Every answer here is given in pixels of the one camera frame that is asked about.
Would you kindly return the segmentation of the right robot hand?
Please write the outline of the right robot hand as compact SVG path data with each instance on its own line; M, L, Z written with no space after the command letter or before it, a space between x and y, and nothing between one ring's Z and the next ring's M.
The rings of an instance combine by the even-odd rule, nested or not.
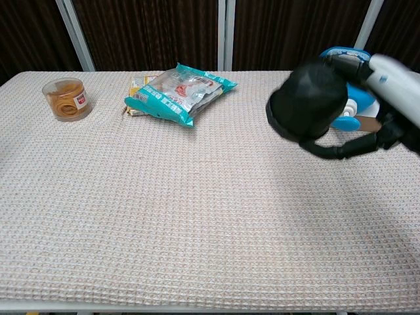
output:
M322 159L348 159L401 143L419 153L419 78L410 69L381 54L365 62L337 55L326 56L323 61L347 81L372 92L380 104L376 120L381 128L341 146L320 146L313 140L302 140L302 149Z

